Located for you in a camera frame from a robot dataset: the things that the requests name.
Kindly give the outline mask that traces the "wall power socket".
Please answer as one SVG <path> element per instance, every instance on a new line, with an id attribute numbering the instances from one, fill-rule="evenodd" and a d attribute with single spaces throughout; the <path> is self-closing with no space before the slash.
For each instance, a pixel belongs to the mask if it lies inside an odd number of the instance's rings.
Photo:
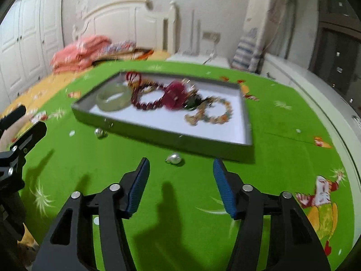
<path id="1" fill-rule="evenodd" d="M 214 43 L 218 43 L 220 41 L 220 33 L 212 32 L 212 31 L 204 31 L 202 35 L 202 39 L 212 41 Z"/>

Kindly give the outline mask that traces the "grey shallow tray box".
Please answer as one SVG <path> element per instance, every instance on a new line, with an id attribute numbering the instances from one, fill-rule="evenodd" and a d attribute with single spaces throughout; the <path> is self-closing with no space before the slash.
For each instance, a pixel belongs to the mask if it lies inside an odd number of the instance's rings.
<path id="1" fill-rule="evenodd" d="M 200 121 L 190 125 L 186 110 L 166 108 L 144 111 L 129 104 L 118 111 L 102 111 L 96 103 L 99 92 L 115 84 L 126 84 L 125 71 L 120 71 L 95 85 L 72 104 L 75 118 L 94 128 L 110 133 L 195 153 L 241 163 L 254 163 L 252 128 L 241 88 L 236 83 L 190 77 L 203 97 L 223 98 L 231 104 L 230 120 L 224 124 Z"/>

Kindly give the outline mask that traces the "yellow floral bedsheet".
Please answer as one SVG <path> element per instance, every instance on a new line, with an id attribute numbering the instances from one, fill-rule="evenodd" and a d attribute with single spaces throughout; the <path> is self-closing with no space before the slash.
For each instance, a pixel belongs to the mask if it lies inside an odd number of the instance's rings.
<path id="1" fill-rule="evenodd" d="M 147 60 L 164 61 L 170 56 L 171 54 L 166 51 L 156 50 L 152 56 L 148 57 Z M 9 146 L 31 126 L 31 119 L 37 114 L 38 109 L 46 104 L 46 102 L 48 102 L 48 100 L 50 100 L 61 89 L 67 87 L 76 79 L 86 75 L 89 70 L 90 69 L 85 69 L 80 72 L 52 73 L 41 79 L 38 83 L 17 97 L 6 109 L 3 110 L 1 116 L 3 117 L 11 113 L 20 105 L 24 105 L 26 107 L 26 115 L 21 117 L 3 133 L 1 136 L 1 151 L 6 151 Z"/>

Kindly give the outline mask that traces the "white bed headboard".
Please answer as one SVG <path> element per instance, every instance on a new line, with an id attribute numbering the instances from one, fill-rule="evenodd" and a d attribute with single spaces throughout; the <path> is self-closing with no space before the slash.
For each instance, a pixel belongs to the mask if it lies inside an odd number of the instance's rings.
<path id="1" fill-rule="evenodd" d="M 178 7 L 169 3 L 169 10 L 150 9 L 151 0 L 125 0 L 104 4 L 88 12 L 81 28 L 73 26 L 72 39 L 105 35 L 112 42 L 131 40 L 139 48 L 177 52 Z"/>

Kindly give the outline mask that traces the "thin gold bangles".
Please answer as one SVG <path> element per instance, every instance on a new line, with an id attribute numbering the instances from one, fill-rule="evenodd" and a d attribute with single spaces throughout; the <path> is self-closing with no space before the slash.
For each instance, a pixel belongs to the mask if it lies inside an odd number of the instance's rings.
<path id="1" fill-rule="evenodd" d="M 142 94 L 150 93 L 158 88 L 158 84 L 156 82 L 150 81 L 147 83 L 143 83 L 142 85 L 139 85 L 139 91 Z"/>

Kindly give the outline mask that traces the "gold bangle pair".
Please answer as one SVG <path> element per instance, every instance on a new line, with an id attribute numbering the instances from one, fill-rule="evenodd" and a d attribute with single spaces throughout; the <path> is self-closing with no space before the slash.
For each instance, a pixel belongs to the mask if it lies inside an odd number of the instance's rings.
<path id="1" fill-rule="evenodd" d="M 188 79 L 188 78 L 184 78 L 181 81 L 182 85 L 185 87 L 187 95 L 190 96 L 194 96 L 198 93 L 198 88 L 196 86 L 196 84 L 194 83 L 194 81 Z"/>

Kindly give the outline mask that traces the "white pearl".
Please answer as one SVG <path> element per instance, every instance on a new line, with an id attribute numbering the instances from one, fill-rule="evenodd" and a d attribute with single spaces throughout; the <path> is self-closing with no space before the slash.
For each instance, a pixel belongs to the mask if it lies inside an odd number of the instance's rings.
<path id="1" fill-rule="evenodd" d="M 180 156 L 180 154 L 173 152 L 172 154 L 167 156 L 165 161 L 172 165 L 178 165 L 182 162 L 182 157 Z"/>
<path id="2" fill-rule="evenodd" d="M 106 138 L 108 136 L 108 132 L 104 129 L 101 128 L 96 128 L 94 130 L 94 134 L 98 139 L 103 139 Z"/>

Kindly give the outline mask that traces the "dark framed window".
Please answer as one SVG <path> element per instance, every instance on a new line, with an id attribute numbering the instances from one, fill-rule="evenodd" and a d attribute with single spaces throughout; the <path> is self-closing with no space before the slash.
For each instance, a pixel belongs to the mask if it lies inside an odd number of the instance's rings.
<path id="1" fill-rule="evenodd" d="M 360 114 L 360 19 L 348 0 L 318 0 L 309 70 Z"/>

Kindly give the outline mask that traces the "green cartoon cloth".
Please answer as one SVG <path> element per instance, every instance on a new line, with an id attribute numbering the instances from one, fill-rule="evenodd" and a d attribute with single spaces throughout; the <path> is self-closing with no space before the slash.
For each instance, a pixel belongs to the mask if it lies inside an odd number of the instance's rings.
<path id="1" fill-rule="evenodd" d="M 48 130 L 26 158 L 21 193 L 26 226 L 41 243 L 72 192 L 99 192 L 147 157 L 149 181 L 137 213 L 124 223 L 137 269 L 224 270 L 239 223 L 224 211 L 213 160 L 183 152 L 184 165 L 173 166 L 165 161 L 169 148 L 114 134 L 100 140 L 75 119 L 70 93 L 84 94 L 120 68 L 120 63 L 101 65 L 39 108 Z M 316 113 L 297 91 L 268 79 L 196 65 L 180 68 L 250 89 L 245 104 L 253 149 L 241 162 L 225 165 L 262 192 L 299 194 L 336 269 L 353 246 L 351 179 Z"/>

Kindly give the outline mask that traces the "black cord green pendant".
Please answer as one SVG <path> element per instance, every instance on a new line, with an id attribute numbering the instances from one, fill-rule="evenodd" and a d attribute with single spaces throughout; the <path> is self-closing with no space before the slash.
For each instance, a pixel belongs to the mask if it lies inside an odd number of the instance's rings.
<path id="1" fill-rule="evenodd" d="M 183 103 L 183 108 L 189 111 L 193 111 L 203 103 L 212 103 L 212 102 L 213 102 L 213 97 L 203 98 L 197 92 L 189 92 L 187 94 L 186 100 Z"/>

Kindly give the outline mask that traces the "black orange blanket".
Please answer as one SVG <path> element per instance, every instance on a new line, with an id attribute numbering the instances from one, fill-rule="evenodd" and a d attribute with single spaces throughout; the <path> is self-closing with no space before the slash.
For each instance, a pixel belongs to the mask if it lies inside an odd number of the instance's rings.
<path id="1" fill-rule="evenodd" d="M 154 50 L 136 48 L 133 51 L 122 51 L 113 54 L 102 54 L 92 61 L 92 66 L 96 67 L 108 61 L 146 61 L 154 54 Z"/>

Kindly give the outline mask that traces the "red rose pendant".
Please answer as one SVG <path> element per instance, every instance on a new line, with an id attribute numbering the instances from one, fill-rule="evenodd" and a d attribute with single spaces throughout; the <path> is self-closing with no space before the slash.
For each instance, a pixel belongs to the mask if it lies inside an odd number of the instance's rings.
<path id="1" fill-rule="evenodd" d="M 169 110 L 179 110 L 187 99 L 187 90 L 180 81 L 171 82 L 163 95 L 163 106 Z"/>

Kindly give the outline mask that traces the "pale green jade bangle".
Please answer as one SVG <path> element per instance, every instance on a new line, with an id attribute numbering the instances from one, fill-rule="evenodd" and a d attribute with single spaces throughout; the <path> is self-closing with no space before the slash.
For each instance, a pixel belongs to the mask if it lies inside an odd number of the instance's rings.
<path id="1" fill-rule="evenodd" d="M 96 96 L 95 103 L 104 112 L 123 110 L 131 104 L 132 90 L 123 84 L 110 84 Z"/>

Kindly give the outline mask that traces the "white wardrobe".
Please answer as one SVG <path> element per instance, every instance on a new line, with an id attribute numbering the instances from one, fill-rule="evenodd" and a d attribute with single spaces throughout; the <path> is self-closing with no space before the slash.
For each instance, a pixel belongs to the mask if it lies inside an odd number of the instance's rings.
<path id="1" fill-rule="evenodd" d="M 62 0 L 15 0 L 1 23 L 1 111 L 51 73 L 63 47 Z"/>

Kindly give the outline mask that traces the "wall paper notices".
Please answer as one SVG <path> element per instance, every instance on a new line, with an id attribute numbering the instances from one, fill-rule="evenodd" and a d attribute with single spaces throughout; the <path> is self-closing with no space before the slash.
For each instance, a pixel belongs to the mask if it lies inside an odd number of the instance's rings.
<path id="1" fill-rule="evenodd" d="M 77 20 L 82 20 L 88 12 L 88 0 L 79 0 L 75 6 L 75 16 Z"/>

